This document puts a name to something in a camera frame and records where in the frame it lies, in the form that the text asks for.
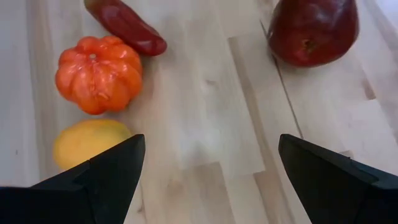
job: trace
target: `toy vegetable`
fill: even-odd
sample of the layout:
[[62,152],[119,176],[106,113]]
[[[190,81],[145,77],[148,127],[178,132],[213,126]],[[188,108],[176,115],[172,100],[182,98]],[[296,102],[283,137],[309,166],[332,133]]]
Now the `toy vegetable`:
[[355,0],[280,0],[269,47],[284,62],[315,67],[342,57],[358,37]]
[[155,56],[166,51],[166,41],[159,33],[122,1],[85,0],[85,6],[105,29],[140,54]]
[[63,130],[53,147],[55,162],[68,170],[131,137],[128,128],[110,119],[81,121]]
[[117,37],[84,37],[58,64],[58,91],[88,114],[121,111],[142,88],[139,56]]

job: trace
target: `wood grain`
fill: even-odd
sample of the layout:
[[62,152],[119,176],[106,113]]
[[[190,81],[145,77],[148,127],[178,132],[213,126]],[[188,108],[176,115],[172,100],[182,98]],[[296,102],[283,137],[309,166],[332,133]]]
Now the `wood grain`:
[[279,157],[282,133],[398,174],[395,0],[357,0],[355,45],[311,69],[268,52],[277,0],[124,2],[169,47],[142,57],[144,89],[128,109],[103,116],[84,114],[53,84],[63,50],[109,34],[83,1],[0,2],[0,185],[58,174],[58,133],[101,117],[146,135],[126,223],[310,223]]

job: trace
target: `wooden table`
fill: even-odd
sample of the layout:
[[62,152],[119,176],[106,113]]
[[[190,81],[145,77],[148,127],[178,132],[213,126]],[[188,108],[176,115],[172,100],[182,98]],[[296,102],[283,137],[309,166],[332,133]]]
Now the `wooden table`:
[[[53,84],[62,50],[84,35],[107,34],[82,2],[0,3],[7,31],[0,184],[30,185],[57,174],[54,138],[89,118]],[[125,2],[169,44],[165,54],[143,59],[141,95],[126,111],[106,115],[146,135],[126,223],[310,223],[277,152],[282,133],[398,175],[396,0],[357,0],[355,45],[311,69],[275,64],[268,53],[262,25],[268,27],[276,1]]]

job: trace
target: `orange pumpkin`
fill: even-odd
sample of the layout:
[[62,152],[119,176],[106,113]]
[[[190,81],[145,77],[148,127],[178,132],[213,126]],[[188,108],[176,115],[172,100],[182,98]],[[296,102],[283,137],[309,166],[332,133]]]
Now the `orange pumpkin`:
[[142,89],[142,65],[117,37],[84,37],[61,54],[55,83],[86,113],[121,111]]

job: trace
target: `red pear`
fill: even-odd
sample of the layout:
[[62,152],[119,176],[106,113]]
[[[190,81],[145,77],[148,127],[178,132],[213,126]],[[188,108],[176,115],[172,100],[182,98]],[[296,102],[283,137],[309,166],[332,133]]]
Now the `red pear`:
[[280,0],[268,42],[279,59],[314,67],[343,56],[359,31],[355,0]]

